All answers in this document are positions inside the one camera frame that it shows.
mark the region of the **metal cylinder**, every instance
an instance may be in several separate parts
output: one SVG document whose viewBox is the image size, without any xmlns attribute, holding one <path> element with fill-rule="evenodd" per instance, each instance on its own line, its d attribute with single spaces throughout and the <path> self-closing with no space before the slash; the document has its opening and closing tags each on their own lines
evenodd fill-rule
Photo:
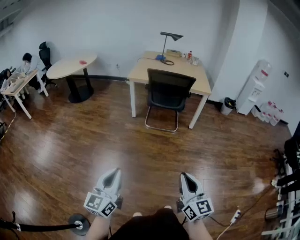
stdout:
<svg viewBox="0 0 300 240">
<path fill-rule="evenodd" d="M 283 206 L 281 205 L 275 208 L 269 208 L 266 210 L 265 219 L 269 220 L 269 219 L 278 218 L 282 215 L 282 213 L 283 213 Z"/>
</svg>

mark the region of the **black table base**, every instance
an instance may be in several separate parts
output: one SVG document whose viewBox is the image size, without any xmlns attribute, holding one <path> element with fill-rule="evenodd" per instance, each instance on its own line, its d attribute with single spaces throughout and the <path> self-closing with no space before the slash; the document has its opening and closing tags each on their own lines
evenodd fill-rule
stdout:
<svg viewBox="0 0 300 240">
<path fill-rule="evenodd" d="M 82 103 L 85 100 L 89 99 L 94 93 L 94 89 L 92 88 L 92 86 L 90 84 L 90 79 L 89 79 L 87 69 L 85 68 L 83 70 L 83 72 L 84 72 L 84 76 L 85 76 L 86 86 L 81 86 L 81 87 L 77 88 L 73 77 L 72 76 L 66 77 L 67 84 L 71 91 L 71 93 L 69 95 L 69 101 L 71 103 Z"/>
</svg>

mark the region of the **wooden desk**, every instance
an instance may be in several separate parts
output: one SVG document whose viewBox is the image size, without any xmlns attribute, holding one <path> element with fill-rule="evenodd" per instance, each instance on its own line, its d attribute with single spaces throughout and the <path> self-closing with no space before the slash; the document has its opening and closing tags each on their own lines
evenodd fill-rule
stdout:
<svg viewBox="0 0 300 240">
<path fill-rule="evenodd" d="M 172 56 L 166 56 L 166 58 L 170 61 L 174 62 L 173 66 L 169 66 L 166 64 L 163 64 L 160 61 L 152 60 L 155 59 L 155 57 L 161 54 L 161 52 L 149 52 L 146 51 L 143 55 L 143 58 L 139 59 L 135 67 L 131 70 L 130 74 L 128 75 L 129 79 L 129 85 L 130 85 L 130 98 L 131 98 L 131 111 L 132 111 L 132 117 L 136 117 L 136 111 L 135 111 L 135 83 L 148 83 L 148 73 L 147 69 L 158 69 L 158 70 L 164 70 L 174 73 L 179 73 L 183 75 L 187 75 L 190 77 L 194 77 L 196 79 L 196 82 L 191 88 L 191 92 L 203 95 L 198 108 L 193 116 L 193 119 L 191 123 L 189 124 L 189 128 L 192 129 L 204 107 L 204 104 L 206 103 L 207 98 L 211 94 L 210 85 L 205 73 L 205 70 L 202 65 L 194 66 L 187 62 L 186 59 L 183 58 L 176 58 Z"/>
<path fill-rule="evenodd" d="M 15 113 L 15 109 L 12 107 L 12 105 L 10 104 L 10 102 L 9 102 L 9 100 L 8 100 L 8 98 L 7 98 L 6 96 L 13 96 L 13 97 L 15 97 L 16 100 L 17 100 L 17 102 L 19 103 L 19 105 L 21 106 L 21 108 L 22 108 L 23 111 L 26 113 L 26 115 L 27 115 L 27 117 L 28 117 L 29 119 L 31 119 L 32 116 L 29 114 L 29 112 L 27 111 L 27 109 L 24 107 L 24 105 L 23 105 L 23 103 L 22 103 L 22 100 L 18 97 L 18 93 L 24 88 L 25 91 L 26 91 L 26 93 L 29 94 L 28 90 L 26 89 L 26 85 L 29 83 L 29 81 L 30 81 L 34 76 L 37 76 L 37 80 L 38 80 L 39 83 L 41 84 L 41 87 L 42 87 L 42 89 L 43 89 L 43 91 L 44 91 L 46 97 L 49 96 L 49 94 L 48 94 L 48 92 L 47 92 L 47 90 L 46 90 L 46 88 L 45 88 L 45 86 L 44 86 L 44 84 L 43 84 L 43 81 L 42 81 L 41 77 L 39 76 L 37 70 L 32 71 L 29 75 L 25 76 L 24 78 L 17 79 L 16 82 L 19 81 L 19 80 L 24 80 L 24 82 L 22 83 L 22 85 L 21 85 L 15 92 L 11 93 L 10 90 L 9 90 L 10 88 L 7 88 L 7 89 L 5 89 L 5 91 L 3 91 L 3 92 L 1 93 L 1 94 L 3 95 L 5 101 L 7 102 L 8 106 L 10 107 L 10 109 L 11 109 L 14 113 Z"/>
<path fill-rule="evenodd" d="M 92 64 L 96 58 L 97 55 L 92 53 L 70 59 L 61 59 L 49 68 L 47 71 L 47 77 L 49 79 L 59 79 L 65 77 L 71 91 L 69 95 L 69 101 L 71 103 L 81 103 L 89 99 L 94 93 L 94 90 L 90 84 L 86 67 Z M 71 75 L 80 70 L 83 70 L 84 72 L 87 85 L 77 88 Z"/>
</svg>

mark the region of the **black lamp shade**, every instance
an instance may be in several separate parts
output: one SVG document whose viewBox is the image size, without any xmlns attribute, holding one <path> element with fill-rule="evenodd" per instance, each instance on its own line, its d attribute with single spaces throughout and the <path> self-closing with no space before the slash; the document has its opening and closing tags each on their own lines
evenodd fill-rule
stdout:
<svg viewBox="0 0 300 240">
<path fill-rule="evenodd" d="M 178 39 L 181 39 L 183 37 L 183 35 L 169 33 L 169 32 L 160 32 L 160 35 L 170 36 L 173 38 L 174 41 L 177 41 Z"/>
</svg>

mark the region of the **wooden floor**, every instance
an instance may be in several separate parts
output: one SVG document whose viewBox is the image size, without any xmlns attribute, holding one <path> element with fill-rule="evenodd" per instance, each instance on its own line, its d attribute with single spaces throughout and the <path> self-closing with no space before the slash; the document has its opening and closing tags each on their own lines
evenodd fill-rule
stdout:
<svg viewBox="0 0 300 240">
<path fill-rule="evenodd" d="M 129 86 L 125 82 L 92 80 L 95 93 L 81 104 L 68 102 L 68 86 L 49 89 L 49 97 L 31 95 L 25 105 L 29 120 L 17 109 L 16 120 L 0 146 L 0 217 L 35 225 L 66 224 L 73 213 L 93 216 L 83 207 L 87 192 L 99 176 L 122 169 L 122 210 L 112 218 L 115 232 L 136 211 L 153 214 L 165 205 L 175 209 L 179 174 L 200 179 L 212 198 L 213 217 L 229 224 L 239 206 L 243 212 L 269 188 L 275 173 L 269 161 L 275 148 L 290 137 L 286 125 L 262 123 L 251 114 L 223 116 L 206 104 L 193 130 L 188 125 L 201 99 L 192 96 L 179 115 L 175 134 L 149 130 L 144 125 L 147 91 L 136 86 L 137 117 L 131 117 Z M 7 107 L 0 120 L 10 122 Z M 150 124 L 174 126 L 174 113 L 154 109 Z M 256 240 L 264 228 L 264 213 L 274 206 L 270 190 L 222 240 Z M 224 228 L 205 219 L 215 239 Z M 70 231 L 19 233 L 21 239 L 84 239 Z M 0 231 L 0 239 L 14 239 Z"/>
</svg>

